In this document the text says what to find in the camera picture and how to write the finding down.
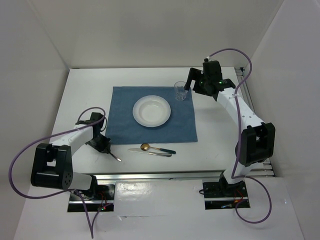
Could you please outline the silver fork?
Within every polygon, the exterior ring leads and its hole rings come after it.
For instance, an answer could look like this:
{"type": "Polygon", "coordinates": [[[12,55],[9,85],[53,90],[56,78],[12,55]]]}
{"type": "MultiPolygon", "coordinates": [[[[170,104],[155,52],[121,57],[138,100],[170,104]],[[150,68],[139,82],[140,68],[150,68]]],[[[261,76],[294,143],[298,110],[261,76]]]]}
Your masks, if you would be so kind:
{"type": "Polygon", "coordinates": [[[122,162],[122,160],[119,158],[119,157],[117,157],[116,155],[114,155],[113,153],[109,153],[115,160],[117,160],[118,162],[122,162]]]}

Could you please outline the clear plastic cup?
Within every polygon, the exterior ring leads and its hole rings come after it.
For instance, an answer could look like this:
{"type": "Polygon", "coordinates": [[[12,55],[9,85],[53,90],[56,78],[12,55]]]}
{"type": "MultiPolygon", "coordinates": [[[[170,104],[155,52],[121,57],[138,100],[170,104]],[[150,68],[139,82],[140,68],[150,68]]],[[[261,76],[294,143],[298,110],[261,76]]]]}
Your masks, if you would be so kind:
{"type": "Polygon", "coordinates": [[[187,97],[188,91],[185,90],[185,84],[184,81],[178,81],[174,84],[175,99],[178,101],[184,101],[187,97]]]}

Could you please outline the silver table knife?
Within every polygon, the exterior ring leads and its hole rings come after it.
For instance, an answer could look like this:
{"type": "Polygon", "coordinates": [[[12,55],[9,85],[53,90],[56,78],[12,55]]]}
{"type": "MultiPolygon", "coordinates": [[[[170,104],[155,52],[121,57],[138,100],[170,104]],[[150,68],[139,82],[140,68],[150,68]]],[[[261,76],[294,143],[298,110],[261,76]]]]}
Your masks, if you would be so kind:
{"type": "Polygon", "coordinates": [[[129,152],[133,153],[140,153],[140,154],[146,154],[146,155],[153,155],[153,156],[161,156],[161,157],[171,157],[171,153],[160,153],[160,152],[152,152],[148,150],[142,150],[140,148],[130,148],[128,149],[129,152]]]}

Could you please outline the gold spoon teal handle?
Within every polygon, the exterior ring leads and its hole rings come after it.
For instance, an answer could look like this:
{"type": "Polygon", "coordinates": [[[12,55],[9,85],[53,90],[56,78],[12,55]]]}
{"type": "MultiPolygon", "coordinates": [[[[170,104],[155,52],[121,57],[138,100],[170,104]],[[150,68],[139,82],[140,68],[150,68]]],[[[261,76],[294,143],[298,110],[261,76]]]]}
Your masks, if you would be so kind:
{"type": "Polygon", "coordinates": [[[148,151],[149,149],[153,149],[153,150],[158,150],[158,151],[165,152],[165,153],[168,153],[168,154],[176,154],[177,153],[174,150],[150,146],[148,143],[141,144],[140,148],[143,151],[148,151]]]}

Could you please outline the blue cloth napkin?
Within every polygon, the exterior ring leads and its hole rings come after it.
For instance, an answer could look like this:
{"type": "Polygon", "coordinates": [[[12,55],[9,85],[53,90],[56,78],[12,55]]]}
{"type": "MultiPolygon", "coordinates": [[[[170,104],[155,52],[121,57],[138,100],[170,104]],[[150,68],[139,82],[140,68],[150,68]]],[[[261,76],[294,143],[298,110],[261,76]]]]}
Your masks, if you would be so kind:
{"type": "Polygon", "coordinates": [[[188,92],[183,101],[175,96],[172,86],[113,87],[105,136],[113,145],[197,142],[192,94],[188,92]],[[133,115],[134,104],[150,95],[164,98],[171,109],[166,123],[157,127],[142,126],[133,115]]]}

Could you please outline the clear glass bowl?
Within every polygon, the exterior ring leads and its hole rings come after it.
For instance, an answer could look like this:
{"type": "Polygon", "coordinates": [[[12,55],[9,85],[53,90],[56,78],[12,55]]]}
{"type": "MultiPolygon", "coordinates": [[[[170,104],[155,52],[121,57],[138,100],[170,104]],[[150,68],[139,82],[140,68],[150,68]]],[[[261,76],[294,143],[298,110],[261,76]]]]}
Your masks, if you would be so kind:
{"type": "Polygon", "coordinates": [[[165,124],[171,116],[169,103],[160,96],[147,95],[140,98],[133,106],[132,115],[143,127],[156,128],[165,124]]]}

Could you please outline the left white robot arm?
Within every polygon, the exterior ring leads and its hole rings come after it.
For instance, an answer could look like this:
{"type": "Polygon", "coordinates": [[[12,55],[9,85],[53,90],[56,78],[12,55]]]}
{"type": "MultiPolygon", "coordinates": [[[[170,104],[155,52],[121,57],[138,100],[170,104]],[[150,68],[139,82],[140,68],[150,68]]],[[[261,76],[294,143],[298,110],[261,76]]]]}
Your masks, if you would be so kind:
{"type": "Polygon", "coordinates": [[[58,190],[76,189],[88,200],[99,193],[97,178],[73,170],[73,155],[88,145],[99,153],[111,152],[110,139],[101,134],[105,117],[93,112],[88,120],[78,120],[73,132],[51,143],[40,143],[35,150],[31,185],[58,190]]]}

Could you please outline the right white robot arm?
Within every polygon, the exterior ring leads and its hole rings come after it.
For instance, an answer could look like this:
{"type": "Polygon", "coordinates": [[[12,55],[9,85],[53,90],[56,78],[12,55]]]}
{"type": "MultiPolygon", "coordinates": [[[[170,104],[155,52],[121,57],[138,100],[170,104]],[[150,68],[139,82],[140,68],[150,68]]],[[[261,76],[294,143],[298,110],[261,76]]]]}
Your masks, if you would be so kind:
{"type": "Polygon", "coordinates": [[[238,126],[235,163],[221,173],[218,181],[220,194],[230,196],[253,168],[273,155],[276,128],[251,110],[233,81],[223,78],[222,68],[216,60],[206,59],[202,69],[190,68],[184,89],[213,97],[238,126]]]}

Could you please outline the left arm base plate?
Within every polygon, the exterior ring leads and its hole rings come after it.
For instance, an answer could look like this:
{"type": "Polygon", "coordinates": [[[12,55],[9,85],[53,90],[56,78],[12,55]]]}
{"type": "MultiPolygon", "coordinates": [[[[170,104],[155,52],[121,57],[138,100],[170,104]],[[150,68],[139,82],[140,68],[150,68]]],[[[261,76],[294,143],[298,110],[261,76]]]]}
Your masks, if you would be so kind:
{"type": "MultiPolygon", "coordinates": [[[[78,190],[78,193],[81,194],[88,212],[113,212],[115,190],[116,185],[111,183],[98,185],[94,192],[89,190],[78,190]]],[[[85,208],[80,196],[74,191],[72,191],[69,195],[67,212],[85,212],[85,208]]]]}

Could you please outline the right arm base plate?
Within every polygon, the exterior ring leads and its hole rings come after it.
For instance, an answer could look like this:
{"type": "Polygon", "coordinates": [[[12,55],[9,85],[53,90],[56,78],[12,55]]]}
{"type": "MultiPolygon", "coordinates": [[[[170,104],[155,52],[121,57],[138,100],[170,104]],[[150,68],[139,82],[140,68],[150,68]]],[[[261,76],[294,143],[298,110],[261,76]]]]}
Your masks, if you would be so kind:
{"type": "Polygon", "coordinates": [[[198,191],[204,198],[206,210],[250,208],[247,187],[244,181],[236,183],[231,188],[223,188],[220,182],[203,182],[198,191]]]}

